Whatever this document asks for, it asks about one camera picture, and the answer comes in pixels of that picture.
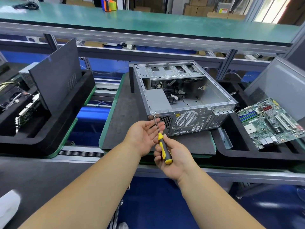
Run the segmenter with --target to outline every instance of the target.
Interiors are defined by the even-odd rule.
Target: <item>screwdriver handle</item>
[[[159,145],[162,148],[162,158],[165,162],[165,164],[169,165],[170,163],[173,162],[173,159],[171,157],[171,153],[168,150],[167,144],[165,143],[163,139],[163,135],[161,133],[158,133],[158,141]]]

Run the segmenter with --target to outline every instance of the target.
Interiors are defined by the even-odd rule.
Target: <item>person's left hand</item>
[[[141,157],[147,155],[150,148],[155,145],[153,142],[154,138],[158,136],[157,126],[152,127],[154,124],[155,120],[138,121],[134,123],[129,128],[123,143],[132,146],[135,151],[139,152]],[[164,122],[159,122],[158,126],[162,133],[165,129]]]

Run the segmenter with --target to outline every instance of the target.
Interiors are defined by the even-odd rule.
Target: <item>person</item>
[[[157,122],[163,131],[164,122],[159,118]],[[141,157],[158,143],[157,134],[154,120],[134,123],[122,143],[44,204],[19,228],[107,228]],[[182,196],[201,229],[264,228],[200,169],[184,145],[166,135],[164,141],[173,163],[166,165],[161,159],[158,144],[154,152],[155,163],[167,177],[177,180]]]

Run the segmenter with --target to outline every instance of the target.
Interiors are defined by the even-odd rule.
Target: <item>screwdriver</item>
[[[162,158],[165,162],[165,164],[169,165],[170,163],[173,162],[173,159],[171,157],[171,153],[167,148],[167,144],[165,143],[164,139],[163,139],[163,135],[162,133],[160,133],[158,124],[157,124],[157,120],[156,120],[156,116],[153,117],[155,119],[155,123],[157,126],[157,130],[158,130],[158,141],[159,141],[159,145],[162,148]]]

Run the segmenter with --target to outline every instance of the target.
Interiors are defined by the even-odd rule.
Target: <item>person's right hand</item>
[[[173,163],[166,165],[161,158],[162,149],[159,146],[157,138],[154,139],[154,142],[157,144],[156,151],[153,153],[155,156],[155,163],[166,176],[179,182],[184,174],[189,173],[195,167],[198,167],[198,165],[194,161],[190,151],[183,144],[168,138],[166,134],[163,135],[163,139],[170,150]]]

